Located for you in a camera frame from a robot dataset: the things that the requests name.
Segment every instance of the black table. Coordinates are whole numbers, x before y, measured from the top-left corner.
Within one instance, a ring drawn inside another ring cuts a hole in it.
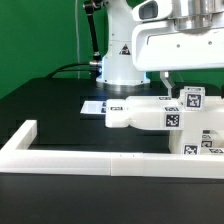
[[[208,95],[220,95],[214,86],[206,89]],[[166,131],[108,129],[104,115],[80,114],[85,100],[166,93],[157,82],[149,90],[119,94],[96,88],[91,80],[33,79],[0,100],[0,144],[23,121],[35,119],[38,136],[31,149],[169,153]],[[223,184],[211,179],[1,174],[0,223],[220,223]]]

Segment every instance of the warning label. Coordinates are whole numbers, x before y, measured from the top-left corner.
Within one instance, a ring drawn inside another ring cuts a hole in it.
[[[119,54],[122,54],[122,55],[131,55],[129,49],[128,49],[128,46],[127,44],[124,45],[124,47],[122,48],[122,50],[120,51]]]

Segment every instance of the black cable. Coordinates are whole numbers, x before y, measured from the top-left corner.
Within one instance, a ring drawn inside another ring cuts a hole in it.
[[[66,70],[60,70],[58,72],[89,72],[89,69],[66,69]]]
[[[81,63],[73,63],[73,64],[69,64],[69,65],[64,65],[58,69],[56,69],[55,71],[49,73],[46,78],[50,79],[52,78],[55,74],[57,74],[58,72],[63,71],[66,68],[71,68],[71,67],[75,67],[75,66],[81,66],[81,65],[89,65],[89,62],[81,62]]]

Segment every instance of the white paper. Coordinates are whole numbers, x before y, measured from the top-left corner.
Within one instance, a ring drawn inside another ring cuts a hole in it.
[[[85,101],[81,114],[105,114],[106,103],[104,101]]]

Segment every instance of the green backdrop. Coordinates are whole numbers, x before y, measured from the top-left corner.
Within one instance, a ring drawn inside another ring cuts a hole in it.
[[[80,61],[92,56],[87,18],[78,1]],[[142,2],[130,0],[131,6]],[[106,11],[95,13],[101,52],[107,49]],[[24,82],[77,61],[75,0],[1,0],[0,8],[0,98]],[[224,70],[175,72],[177,81],[199,81],[221,86]],[[158,79],[158,73],[149,73]]]

